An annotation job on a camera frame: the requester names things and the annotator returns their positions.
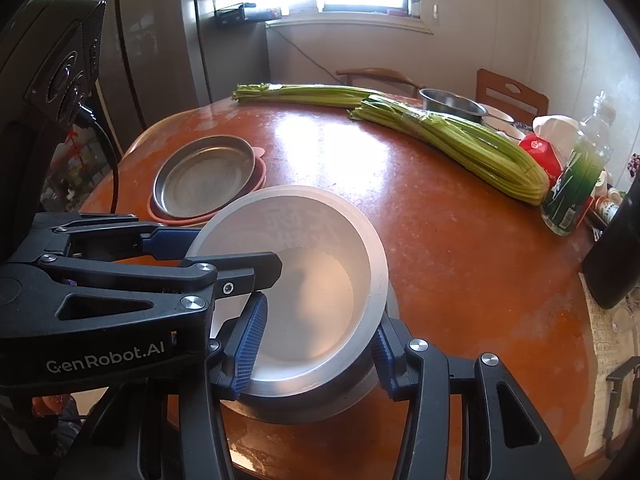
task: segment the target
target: metal pot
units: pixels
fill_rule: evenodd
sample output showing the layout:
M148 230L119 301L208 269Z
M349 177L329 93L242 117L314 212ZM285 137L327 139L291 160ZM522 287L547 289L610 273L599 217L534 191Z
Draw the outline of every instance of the metal pot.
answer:
M482 118L487 115L486 108L461 95L430 88L420 90L420 95L424 110L455 115L475 123L481 123Z
M389 282L386 313L399 318L398 299ZM270 424L307 424L337 415L363 399L378 384L370 348L340 375L313 390L289 397L240 395L240 400L222 400L229 409Z

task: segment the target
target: round wooden table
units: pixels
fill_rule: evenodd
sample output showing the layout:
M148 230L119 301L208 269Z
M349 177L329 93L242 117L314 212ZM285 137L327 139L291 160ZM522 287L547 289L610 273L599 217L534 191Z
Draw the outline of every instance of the round wooden table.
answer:
M578 277L591 246L580 227L560 238L537 208L485 184L415 139L346 111L224 100L168 118L120 164L118 212L149 219L158 169L200 137L232 134L266 150L267 186L304 184L356 205L385 247L400 314L443 352L500 356L572 467L585 462L596 361ZM111 178L83 210L106 212ZM460 467L460 400L452 397L450 476ZM407 403L376 387L329 420L257 422L223 408L232 459L270 480L392 478ZM177 418L175 399L170 417Z

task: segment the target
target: plastic bottle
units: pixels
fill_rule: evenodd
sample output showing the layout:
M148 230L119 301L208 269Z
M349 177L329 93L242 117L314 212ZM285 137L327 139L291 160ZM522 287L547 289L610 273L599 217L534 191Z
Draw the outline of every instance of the plastic bottle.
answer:
M640 324L640 286L632 288L625 299L613 311L612 326L617 333L629 332Z
M541 206L545 224L557 235L567 236L575 228L609 161L609 128L615 119L616 109L601 92L593 101L593 113L580 121L569 160Z

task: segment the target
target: power cord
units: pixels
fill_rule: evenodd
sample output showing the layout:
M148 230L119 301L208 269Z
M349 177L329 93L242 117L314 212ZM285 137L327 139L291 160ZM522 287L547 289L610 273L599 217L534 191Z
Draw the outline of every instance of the power cord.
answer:
M311 63L313 63L315 66L317 66L320 70L322 70L323 72L326 72L331 79L333 79L335 82L337 82L340 85L342 84L342 81L340 81L335 75L333 75L331 72L329 72L324 66L319 64L316 60L312 59L311 56L309 56L306 52L304 52L299 46L297 46L295 43L293 43L293 41L291 41L289 38L287 38L284 34L282 34L276 27L272 27L271 25L266 25L266 27L272 29L284 41L289 43L300 54L302 54L302 56L304 56L306 59L308 59Z
M116 207L118 205L118 191L120 190L120 175L118 174L118 156L116 155L116 147L114 145L113 139L111 136L104 131L104 129L100 126L100 123L95 118L94 112L85 106L80 107L80 111L78 112L78 118L76 121L79 123L79 126L86 127L91 126L96 132L98 132L105 139L105 145L109 148L105 150L104 155L107 158L107 163L111 167L111 171L113 171L113 197L111 199L111 213L116 212Z
M73 422L75 424L82 424L84 420L87 420L89 415L78 415L78 416L59 416L58 420L60 422Z

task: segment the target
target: celery bunch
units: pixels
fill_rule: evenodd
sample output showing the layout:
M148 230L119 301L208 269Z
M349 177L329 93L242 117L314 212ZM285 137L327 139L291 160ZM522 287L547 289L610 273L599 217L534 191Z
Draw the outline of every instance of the celery bunch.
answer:
M375 90L332 85L238 85L231 95L235 101L278 101L307 105L355 108Z
M431 144L491 186L523 202L540 205L548 191L548 176L529 153L480 124L423 112L381 95L364 99L351 118L382 124Z

